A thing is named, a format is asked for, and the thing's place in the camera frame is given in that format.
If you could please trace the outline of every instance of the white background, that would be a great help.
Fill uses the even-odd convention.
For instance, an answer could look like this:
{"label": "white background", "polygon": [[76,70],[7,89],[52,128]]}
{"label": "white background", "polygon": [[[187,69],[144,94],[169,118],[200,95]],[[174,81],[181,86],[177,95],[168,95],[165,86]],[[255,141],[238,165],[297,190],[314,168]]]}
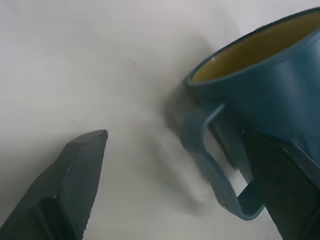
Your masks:
{"label": "white background", "polygon": [[0,225],[67,142],[107,129],[85,240],[280,240],[267,211],[219,206],[164,113],[204,58],[317,2],[1,0]]}

